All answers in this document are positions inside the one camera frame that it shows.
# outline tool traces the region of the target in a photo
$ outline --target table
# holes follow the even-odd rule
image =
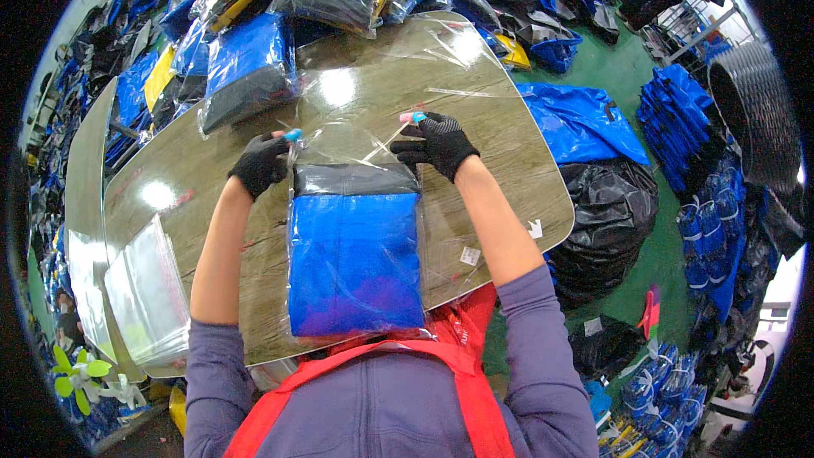
[[[101,291],[101,301],[93,299],[96,307],[82,307],[88,302],[82,297],[78,297],[81,286],[75,280],[73,287],[76,297],[76,308],[82,315],[98,315],[98,319],[107,324],[107,334],[110,341],[94,343],[96,347],[106,355],[110,355],[112,349],[116,356],[114,363],[117,370],[125,373],[131,382],[141,382],[144,373],[136,367],[130,360],[121,339],[121,333],[113,317],[113,310],[107,298],[107,290],[104,286],[104,273],[108,268],[107,255],[105,251],[104,221],[102,218],[102,191],[103,191],[103,169],[105,139],[107,138],[107,122],[113,107],[113,99],[116,97],[116,86],[118,78],[113,78],[102,90],[94,105],[88,110],[81,126],[76,130],[71,142],[71,148],[67,158],[67,174],[65,177],[65,230],[68,237],[65,239],[65,253],[68,261],[71,262],[71,241],[70,231],[78,232],[87,236],[90,244],[101,246],[100,254],[94,258],[93,276],[90,283]],[[85,326],[91,323],[83,318]]]
[[[522,223],[540,219],[542,251],[571,232],[573,207],[557,165],[514,84],[465,18],[447,12],[410,17],[379,29],[376,40],[342,34],[301,47],[296,54],[303,91],[283,106],[202,139],[197,107],[166,127],[114,177],[104,198],[107,245],[124,248],[156,213],[172,239],[189,292],[226,173],[250,138],[262,131],[301,127],[308,136],[333,119],[393,137],[407,109],[457,117],[482,153]],[[478,247],[457,189],[435,172],[420,172],[425,235],[421,240],[422,298],[438,307],[487,283],[483,257],[460,261]],[[286,301],[288,186],[257,200],[249,217],[240,278],[240,329],[247,365],[312,350],[288,329]],[[171,376],[182,370],[154,369]]]

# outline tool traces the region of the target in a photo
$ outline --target purple sleeve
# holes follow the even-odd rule
[[[574,369],[565,317],[548,266],[497,287],[497,294],[508,326],[505,404],[532,454],[598,456],[588,395]]]
[[[249,381],[238,326],[192,321],[184,456],[223,456],[251,410]]]

